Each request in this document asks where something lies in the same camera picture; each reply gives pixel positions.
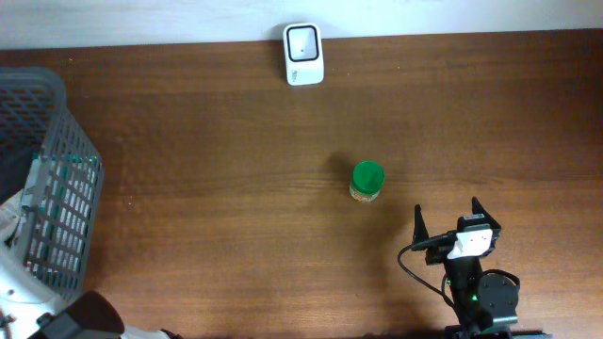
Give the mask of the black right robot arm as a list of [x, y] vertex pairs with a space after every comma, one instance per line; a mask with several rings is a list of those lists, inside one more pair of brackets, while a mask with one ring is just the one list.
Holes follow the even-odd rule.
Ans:
[[459, 323], [444, 329], [446, 338], [549, 338], [541, 331], [513, 331], [518, 322], [516, 308], [521, 282], [501, 269], [484, 270], [481, 259], [496, 248], [501, 226], [477, 198], [471, 200], [471, 214], [458, 218], [454, 230], [430, 236], [421, 206], [414, 208], [414, 234], [406, 251], [423, 251], [425, 262], [442, 265], [445, 275], [435, 287], [419, 278], [408, 267], [403, 270], [413, 279], [442, 297]]

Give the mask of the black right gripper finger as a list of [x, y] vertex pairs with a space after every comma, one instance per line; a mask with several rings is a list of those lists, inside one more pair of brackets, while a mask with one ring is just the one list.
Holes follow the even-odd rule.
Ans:
[[499, 235], [501, 231], [500, 224], [485, 210], [485, 208], [481, 205], [480, 201], [476, 197], [473, 197], [471, 199], [471, 204], [473, 214], [482, 214], [483, 218], [491, 226], [491, 229], [493, 230], [493, 235]]
[[419, 204], [416, 204], [414, 207], [414, 223], [412, 250], [424, 250], [425, 243], [429, 240], [430, 236]]

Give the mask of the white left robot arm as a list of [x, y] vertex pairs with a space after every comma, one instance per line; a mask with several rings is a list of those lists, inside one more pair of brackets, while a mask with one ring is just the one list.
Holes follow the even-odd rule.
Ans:
[[25, 270], [1, 245], [1, 336], [3, 338], [170, 339], [170, 331], [127, 326], [100, 294], [88, 292], [69, 303]]

